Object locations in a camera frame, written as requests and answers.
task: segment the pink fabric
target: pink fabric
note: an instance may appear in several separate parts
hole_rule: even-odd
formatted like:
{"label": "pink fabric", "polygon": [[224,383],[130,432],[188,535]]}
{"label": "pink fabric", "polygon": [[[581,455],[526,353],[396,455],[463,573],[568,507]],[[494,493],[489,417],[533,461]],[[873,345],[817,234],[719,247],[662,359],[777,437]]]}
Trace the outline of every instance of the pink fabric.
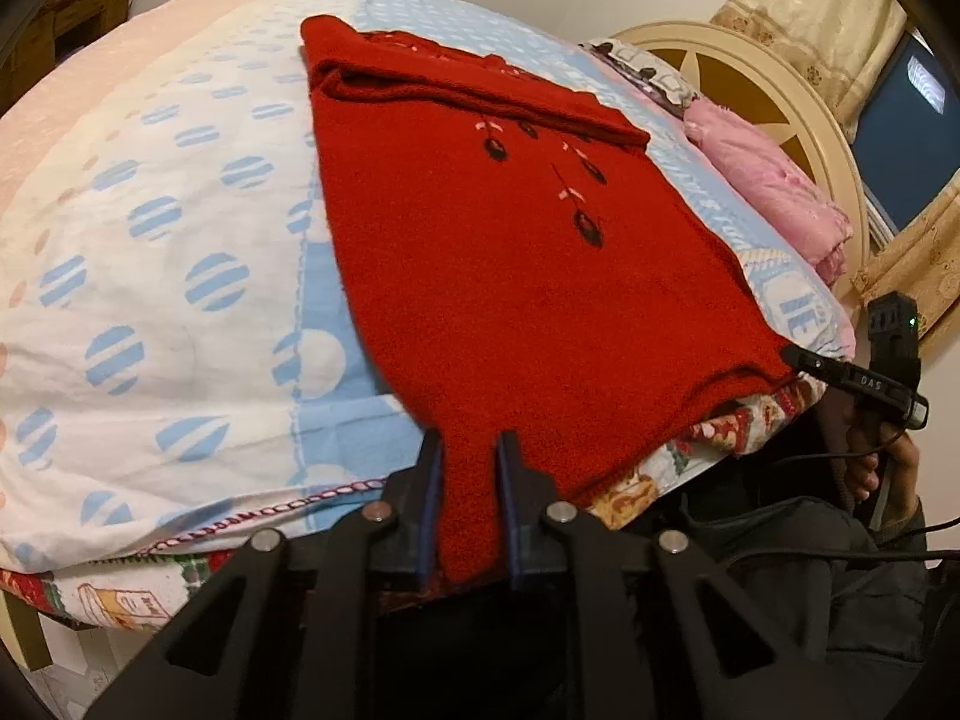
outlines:
{"label": "pink fabric", "polygon": [[784,150],[736,113],[697,98],[683,116],[696,143],[733,189],[769,221],[827,283],[847,269],[850,220]]}

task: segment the cable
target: cable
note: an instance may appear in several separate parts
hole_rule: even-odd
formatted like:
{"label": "cable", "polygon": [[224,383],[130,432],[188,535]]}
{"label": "cable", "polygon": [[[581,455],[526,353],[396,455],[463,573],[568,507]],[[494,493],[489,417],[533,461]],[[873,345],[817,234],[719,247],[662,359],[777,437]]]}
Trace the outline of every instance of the cable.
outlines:
{"label": "cable", "polygon": [[751,549],[728,557],[720,563],[729,570],[741,560],[755,557],[803,557],[807,560],[844,560],[845,562],[923,562],[924,560],[960,560],[960,550],[940,549],[929,552],[844,552],[839,549]]}
{"label": "cable", "polygon": [[875,446],[873,449],[868,449],[866,452],[821,452],[814,455],[794,455],[793,457],[774,460],[767,467],[768,469],[774,469],[774,467],[785,466],[788,463],[799,463],[800,461],[806,462],[811,460],[859,460],[860,458],[870,457],[871,455],[885,452],[902,437],[904,437],[905,433],[906,428],[902,427],[890,440],[883,442],[881,445]]}
{"label": "cable", "polygon": [[893,543],[895,541],[901,541],[904,538],[910,538],[911,536],[923,536],[924,533],[947,531],[950,528],[955,528],[957,525],[960,525],[960,517],[952,519],[950,522],[941,522],[939,525],[928,525],[925,528],[914,528],[912,531],[904,531],[899,536],[890,539],[890,541]]}

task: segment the beige curtain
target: beige curtain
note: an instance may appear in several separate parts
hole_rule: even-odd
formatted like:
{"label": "beige curtain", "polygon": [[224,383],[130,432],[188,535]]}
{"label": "beige curtain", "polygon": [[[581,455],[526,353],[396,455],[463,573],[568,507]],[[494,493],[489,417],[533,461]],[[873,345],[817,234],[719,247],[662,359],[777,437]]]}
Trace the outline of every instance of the beige curtain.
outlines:
{"label": "beige curtain", "polygon": [[854,276],[853,285],[864,305],[891,290],[914,298],[925,354],[949,336],[960,298],[960,172]]}
{"label": "beige curtain", "polygon": [[906,25],[896,0],[727,0],[713,22],[745,33],[793,65],[848,140]]}

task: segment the bed frame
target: bed frame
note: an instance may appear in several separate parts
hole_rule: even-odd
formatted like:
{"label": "bed frame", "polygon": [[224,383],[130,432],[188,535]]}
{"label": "bed frame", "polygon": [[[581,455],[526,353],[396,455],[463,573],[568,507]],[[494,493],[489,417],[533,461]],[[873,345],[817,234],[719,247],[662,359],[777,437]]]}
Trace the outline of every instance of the bed frame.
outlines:
{"label": "bed frame", "polygon": [[856,320],[851,278],[866,263],[870,235],[860,173],[836,119],[797,71],[739,32],[699,22],[659,22],[613,35],[661,57],[708,98],[756,124],[827,191],[853,225],[847,274],[834,295]]}

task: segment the pillow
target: pillow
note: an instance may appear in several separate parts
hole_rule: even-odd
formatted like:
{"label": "pillow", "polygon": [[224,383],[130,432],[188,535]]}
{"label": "pillow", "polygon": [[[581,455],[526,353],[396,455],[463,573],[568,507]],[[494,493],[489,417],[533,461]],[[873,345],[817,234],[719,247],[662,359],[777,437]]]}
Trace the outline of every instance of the pillow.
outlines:
{"label": "pillow", "polygon": [[679,70],[646,50],[614,38],[592,40],[584,47],[613,65],[621,76],[679,119],[698,97],[697,90]]}
{"label": "pillow", "polygon": [[832,285],[846,272],[850,220],[758,127],[705,98],[690,103],[683,127],[728,183]]}

